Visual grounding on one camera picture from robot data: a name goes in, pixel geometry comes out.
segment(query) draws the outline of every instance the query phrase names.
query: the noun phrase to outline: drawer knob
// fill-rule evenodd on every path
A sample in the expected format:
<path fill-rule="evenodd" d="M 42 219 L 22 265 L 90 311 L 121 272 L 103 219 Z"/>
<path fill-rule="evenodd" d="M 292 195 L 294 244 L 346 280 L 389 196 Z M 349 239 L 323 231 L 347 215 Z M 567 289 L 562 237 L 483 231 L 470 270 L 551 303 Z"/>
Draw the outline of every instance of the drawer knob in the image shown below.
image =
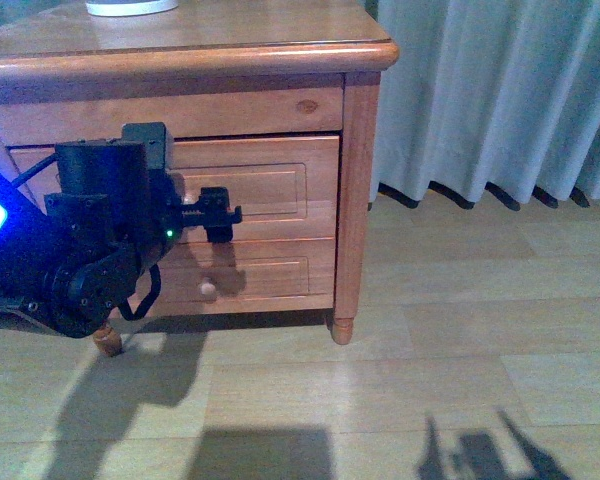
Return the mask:
<path fill-rule="evenodd" d="M 200 293 L 205 297 L 211 297 L 216 293 L 216 286 L 209 277 L 204 277 L 198 288 L 200 289 Z"/>

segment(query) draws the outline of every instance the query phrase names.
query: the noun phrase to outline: laminate floor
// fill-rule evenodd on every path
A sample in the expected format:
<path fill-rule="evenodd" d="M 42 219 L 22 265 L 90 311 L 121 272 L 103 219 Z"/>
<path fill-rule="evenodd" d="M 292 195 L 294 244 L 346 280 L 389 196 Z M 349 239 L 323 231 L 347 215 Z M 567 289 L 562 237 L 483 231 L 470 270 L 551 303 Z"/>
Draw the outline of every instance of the laminate floor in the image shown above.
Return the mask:
<path fill-rule="evenodd" d="M 600 202 L 369 226 L 346 347 L 328 312 L 120 324 L 114 359 L 0 331 L 0 480 L 600 480 Z"/>

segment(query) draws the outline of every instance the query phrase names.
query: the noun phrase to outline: curtain fold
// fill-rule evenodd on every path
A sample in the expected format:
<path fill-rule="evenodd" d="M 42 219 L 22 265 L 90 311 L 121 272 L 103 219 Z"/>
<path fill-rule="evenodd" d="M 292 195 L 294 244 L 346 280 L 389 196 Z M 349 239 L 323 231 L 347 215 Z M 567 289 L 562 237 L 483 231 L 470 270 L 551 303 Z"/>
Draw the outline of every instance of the curtain fold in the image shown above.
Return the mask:
<path fill-rule="evenodd" d="M 478 201 L 538 186 L 600 198 L 600 0 L 380 0 L 401 47 L 383 73 L 380 182 L 421 200 L 432 181 Z"/>
<path fill-rule="evenodd" d="M 77 0 L 0 0 L 0 25 Z"/>

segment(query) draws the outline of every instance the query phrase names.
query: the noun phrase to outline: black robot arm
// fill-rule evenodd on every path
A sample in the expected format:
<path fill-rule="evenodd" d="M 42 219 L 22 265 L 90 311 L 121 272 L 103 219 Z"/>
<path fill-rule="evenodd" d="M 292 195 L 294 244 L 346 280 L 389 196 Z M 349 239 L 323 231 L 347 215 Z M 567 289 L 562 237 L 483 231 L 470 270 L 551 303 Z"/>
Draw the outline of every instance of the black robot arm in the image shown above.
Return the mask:
<path fill-rule="evenodd" d="M 0 328 L 78 338 L 115 307 L 137 320 L 158 297 L 158 262 L 184 228 L 231 241 L 240 207 L 230 211 L 223 187 L 183 205 L 166 170 L 171 143 L 162 123 L 130 124 L 120 139 L 58 144 L 12 183 L 0 175 Z M 16 187 L 53 162 L 62 193 L 45 196 L 44 215 Z M 132 312 L 127 299 L 147 271 L 151 292 Z"/>

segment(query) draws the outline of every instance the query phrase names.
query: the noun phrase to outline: drawer panel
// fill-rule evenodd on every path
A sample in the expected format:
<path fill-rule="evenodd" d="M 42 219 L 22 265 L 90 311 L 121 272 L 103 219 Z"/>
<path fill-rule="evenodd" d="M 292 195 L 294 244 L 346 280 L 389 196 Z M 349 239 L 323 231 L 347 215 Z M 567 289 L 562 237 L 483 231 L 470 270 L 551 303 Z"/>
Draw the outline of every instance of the drawer panel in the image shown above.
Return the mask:
<path fill-rule="evenodd" d="M 51 145 L 118 137 L 125 123 L 142 122 L 164 122 L 174 138 L 342 128 L 340 75 L 207 83 L 84 85 L 67 87 L 70 96 L 31 91 L 0 103 L 0 137 L 7 146 Z"/>
<path fill-rule="evenodd" d="M 331 308 L 334 265 L 332 239 L 178 245 L 160 262 L 162 294 L 149 315 Z M 140 279 L 133 308 L 149 284 Z"/>
<path fill-rule="evenodd" d="M 51 149 L 15 149 L 21 171 Z M 201 187 L 229 188 L 232 206 L 243 208 L 235 240 L 333 237 L 336 225 L 339 138 L 335 136 L 177 142 L 170 162 L 178 193 L 186 203 Z M 39 206 L 60 191 L 51 166 L 28 182 Z M 204 242 L 201 228 L 188 229 L 183 242 Z"/>

